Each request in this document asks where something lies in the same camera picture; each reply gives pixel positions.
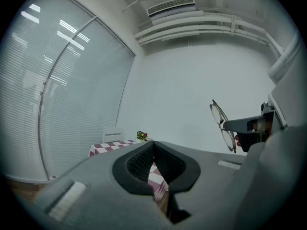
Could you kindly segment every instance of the eyeglasses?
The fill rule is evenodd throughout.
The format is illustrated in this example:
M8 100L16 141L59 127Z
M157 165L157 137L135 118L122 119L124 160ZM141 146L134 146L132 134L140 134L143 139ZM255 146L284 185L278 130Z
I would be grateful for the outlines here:
M235 136L232 131L226 130L221 127L221 124L224 121L228 121L228 118L226 117L225 113L222 111L222 109L219 107L219 105L214 101L213 104L210 104L210 109L212 112L212 115L216 121L216 123L219 125L219 128L221 130L223 139L229 148L230 151L233 151L236 153L236 142L235 142Z

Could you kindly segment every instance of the floor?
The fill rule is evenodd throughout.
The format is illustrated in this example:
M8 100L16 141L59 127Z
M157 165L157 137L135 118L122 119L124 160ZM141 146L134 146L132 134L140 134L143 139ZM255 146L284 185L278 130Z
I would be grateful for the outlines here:
M11 180L8 180L8 184L16 195L28 202L33 202L38 192L46 186L46 184L30 184Z
M161 198L161 200L157 203L160 210L166 215L167 213L167 205L168 205L168 191L165 192L164 196Z

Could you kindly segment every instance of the eyeglass frame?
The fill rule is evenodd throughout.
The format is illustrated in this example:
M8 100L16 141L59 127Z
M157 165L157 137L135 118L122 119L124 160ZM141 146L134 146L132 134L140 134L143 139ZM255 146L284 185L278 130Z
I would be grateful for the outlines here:
M229 120L228 120L226 114L225 114L225 113L223 112L223 110L220 108L220 106L215 102L215 100L212 100L212 101L213 101L213 104L210 104L210 110L211 110L211 113L212 113L212 115L213 115L212 107L215 106L216 109L217 109L217 111L218 111L218 113L219 113L219 116L220 116L220 123L217 123L217 124L218 124L218 126L219 126L219 129L221 130L221 134L222 134L223 140L225 141L225 143L226 143L228 149L229 149L230 151L233 151L234 153L236 153L236 141L235 141L235 135L234 135L234 133L233 133L232 131L228 130L228 129L225 129L225 128L222 128L222 127L221 127L221 124L222 124L223 122L227 122L227 121L229 121ZM224 138L224 136L223 136L223 131L225 131L225 132L227 132L227 133L229 134L229 136L230 136L230 138L231 138L231 141L232 141L232 144L233 144L233 147L232 147L232 148L230 148L230 147L228 146L228 144L227 144L227 142L226 142L226 140L225 140L225 138Z

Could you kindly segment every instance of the red and white tablecloth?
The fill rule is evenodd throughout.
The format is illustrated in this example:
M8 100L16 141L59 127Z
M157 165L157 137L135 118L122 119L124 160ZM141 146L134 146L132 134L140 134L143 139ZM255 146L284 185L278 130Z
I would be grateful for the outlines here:
M88 156L92 157L96 154L105 153L105 152L113 151L115 149L124 148L134 143L135 143L134 140L125 140L125 141L118 141L118 142L95 144L91 146ZM168 185L165 182L164 178L161 176L155 163L153 163L152 167L150 168L150 172L148 176L148 185L153 187L155 202L159 202L168 189Z

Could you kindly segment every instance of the white chair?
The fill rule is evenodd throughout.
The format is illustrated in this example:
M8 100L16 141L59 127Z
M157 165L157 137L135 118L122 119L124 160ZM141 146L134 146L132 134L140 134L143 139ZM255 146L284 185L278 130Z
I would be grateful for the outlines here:
M102 133L102 143L122 140L122 128L104 128Z

